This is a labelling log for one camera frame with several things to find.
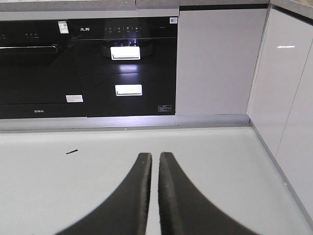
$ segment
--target oven door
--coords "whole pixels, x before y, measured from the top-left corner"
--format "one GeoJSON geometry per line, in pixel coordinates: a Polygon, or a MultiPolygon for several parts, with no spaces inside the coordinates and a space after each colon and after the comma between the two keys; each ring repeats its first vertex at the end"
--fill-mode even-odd
{"type": "Polygon", "coordinates": [[[177,38],[73,44],[87,116],[175,114],[177,38]]]}

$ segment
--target oven handle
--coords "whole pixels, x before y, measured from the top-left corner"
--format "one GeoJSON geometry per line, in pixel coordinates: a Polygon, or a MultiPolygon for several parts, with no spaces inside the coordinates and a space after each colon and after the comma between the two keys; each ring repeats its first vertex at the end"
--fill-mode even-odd
{"type": "Polygon", "coordinates": [[[60,46],[57,44],[47,47],[0,47],[2,54],[56,54],[60,46]]]}

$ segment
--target brand logo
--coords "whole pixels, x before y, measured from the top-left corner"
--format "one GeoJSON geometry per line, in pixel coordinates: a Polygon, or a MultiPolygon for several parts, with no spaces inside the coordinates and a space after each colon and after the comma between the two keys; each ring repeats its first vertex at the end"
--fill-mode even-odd
{"type": "Polygon", "coordinates": [[[83,31],[83,32],[90,31],[90,27],[88,27],[88,28],[80,28],[80,31],[83,31]]]}

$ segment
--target kitchen cabinet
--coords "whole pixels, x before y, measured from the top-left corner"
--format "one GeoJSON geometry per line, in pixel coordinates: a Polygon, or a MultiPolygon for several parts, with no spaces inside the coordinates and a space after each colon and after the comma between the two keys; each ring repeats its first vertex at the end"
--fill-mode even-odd
{"type": "Polygon", "coordinates": [[[181,11],[177,115],[245,114],[267,9],[181,11]]]}
{"type": "Polygon", "coordinates": [[[313,39],[313,27],[272,9],[248,115],[276,154],[313,39]]]}
{"type": "Polygon", "coordinates": [[[276,159],[313,218],[313,48],[304,67],[276,159]]]}

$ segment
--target barcode sticker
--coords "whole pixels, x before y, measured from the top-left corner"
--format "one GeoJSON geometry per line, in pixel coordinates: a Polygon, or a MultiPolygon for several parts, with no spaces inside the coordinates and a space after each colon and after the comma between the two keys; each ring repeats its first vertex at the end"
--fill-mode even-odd
{"type": "Polygon", "coordinates": [[[170,23],[171,24],[177,24],[178,23],[178,18],[177,17],[170,17],[170,23]]]}
{"type": "Polygon", "coordinates": [[[58,21],[59,29],[61,34],[68,34],[67,22],[66,21],[58,21]]]}

